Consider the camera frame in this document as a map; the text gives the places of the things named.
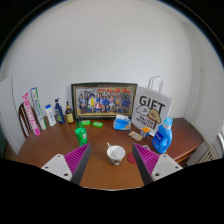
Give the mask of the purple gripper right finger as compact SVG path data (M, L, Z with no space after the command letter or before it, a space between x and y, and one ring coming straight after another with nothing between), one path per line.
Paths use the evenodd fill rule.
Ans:
M132 153L145 185L182 169L169 155L158 155L138 144L133 145Z

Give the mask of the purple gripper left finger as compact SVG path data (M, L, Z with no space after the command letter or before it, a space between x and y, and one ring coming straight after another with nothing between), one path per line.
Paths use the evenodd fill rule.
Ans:
M91 144L88 143L66 155L56 154L42 169L79 185L90 154Z

